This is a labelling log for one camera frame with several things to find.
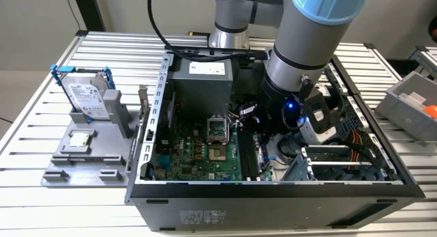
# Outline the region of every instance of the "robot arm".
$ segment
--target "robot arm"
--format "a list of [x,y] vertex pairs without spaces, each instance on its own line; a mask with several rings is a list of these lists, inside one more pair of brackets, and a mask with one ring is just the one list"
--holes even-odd
[[282,1],[218,0],[216,30],[210,45],[248,49],[248,24],[270,21],[266,25],[276,27],[282,21],[258,107],[264,106],[263,112],[272,117],[282,109],[284,112],[284,99],[294,99],[322,134],[340,121],[340,112],[330,110],[314,86],[366,0]]

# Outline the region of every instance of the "motherboard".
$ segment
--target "motherboard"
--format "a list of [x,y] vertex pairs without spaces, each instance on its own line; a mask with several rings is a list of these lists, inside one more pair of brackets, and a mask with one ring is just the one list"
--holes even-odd
[[[211,122],[211,129],[204,122],[180,121],[176,128],[175,144],[171,151],[158,156],[156,180],[167,181],[242,181],[242,160],[239,151],[238,125],[220,127]],[[212,141],[208,134],[230,134],[224,139]],[[254,161],[259,160],[260,149],[252,144]],[[264,168],[259,180],[271,180],[271,172]]]

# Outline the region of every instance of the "aluminum extrusion table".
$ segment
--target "aluminum extrusion table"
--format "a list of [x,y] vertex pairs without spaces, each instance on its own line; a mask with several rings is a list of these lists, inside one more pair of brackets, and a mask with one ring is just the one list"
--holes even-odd
[[[207,46],[204,36],[167,36],[174,45]],[[272,47],[274,40],[252,39],[252,49]],[[110,66],[122,102],[140,108],[139,84],[154,97],[163,43],[156,36],[90,32],[77,36],[58,65],[102,69]],[[364,44],[340,44],[336,55],[376,108],[400,77],[379,51]],[[71,106],[51,75],[45,79],[23,112],[0,141],[0,231],[2,236],[160,236],[151,233],[135,206],[124,205],[124,188],[45,188],[41,180],[53,153],[70,124]],[[427,199],[359,230],[175,232],[198,236],[318,236],[359,237],[437,236],[437,144],[422,143],[388,120],[379,123],[404,163],[422,185]]]

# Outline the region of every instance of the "colored wires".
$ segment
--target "colored wires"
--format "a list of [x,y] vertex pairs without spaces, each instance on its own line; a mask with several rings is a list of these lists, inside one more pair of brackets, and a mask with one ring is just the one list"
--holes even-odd
[[[351,135],[352,135],[352,143],[358,143],[358,144],[363,145],[363,137],[359,134],[359,132],[352,130]],[[359,157],[360,157],[360,153],[352,149],[351,150],[351,162],[358,162]]]
[[236,119],[240,118],[240,115],[238,115],[236,113],[234,113],[231,110],[228,110],[228,113],[232,117],[235,117]]

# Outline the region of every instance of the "blue drive bracket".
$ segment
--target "blue drive bracket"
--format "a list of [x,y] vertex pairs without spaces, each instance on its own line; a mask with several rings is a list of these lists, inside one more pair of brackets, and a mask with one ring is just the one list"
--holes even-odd
[[108,67],[104,67],[103,72],[107,75],[107,81],[108,81],[110,89],[115,90],[116,89],[116,84],[115,84],[115,81],[112,79],[112,71]]
[[[53,77],[54,77],[54,79],[57,81],[57,84],[63,88],[65,94],[67,95],[69,102],[73,105],[74,111],[78,113],[78,109],[77,109],[77,107],[74,105],[74,102],[73,102],[71,97],[69,96],[66,87],[65,87],[63,82],[62,82],[62,79],[59,77],[59,73],[62,73],[62,74],[65,73],[66,74],[66,73],[75,73],[75,72],[87,72],[87,69],[78,69],[77,67],[73,67],[73,66],[62,66],[62,67],[58,67],[57,64],[53,64],[51,67],[50,67],[50,69],[51,69],[51,72],[50,73],[53,74]],[[95,72],[95,73],[99,72],[99,70],[88,70],[88,71],[90,72]],[[110,87],[110,89],[115,90],[116,89],[116,84],[115,84],[115,81],[114,81],[114,78],[112,78],[112,71],[111,71],[111,69],[108,67],[106,67],[102,70],[102,72],[107,76],[107,81],[108,81],[108,87]],[[91,123],[92,120],[94,120],[92,118],[90,118],[90,117],[87,118],[88,123]]]
[[73,106],[73,108],[74,108],[74,111],[78,113],[78,109],[77,109],[77,107],[75,107],[75,105],[74,105],[74,102],[73,102],[73,100],[71,100],[71,98],[70,98],[70,96],[69,96],[69,94],[67,94],[67,90],[66,90],[66,87],[65,87],[65,85],[63,85],[63,81],[62,81],[62,79],[61,79],[61,77],[59,77],[59,75],[58,75],[57,68],[58,68],[58,65],[57,65],[57,64],[53,64],[51,67],[50,67],[50,73],[53,74],[53,77],[54,77],[54,79],[55,79],[55,81],[57,81],[57,84],[63,88],[63,91],[65,91],[65,94],[66,94],[66,96],[67,96],[69,102],[70,102],[70,104],[71,104],[71,106]]

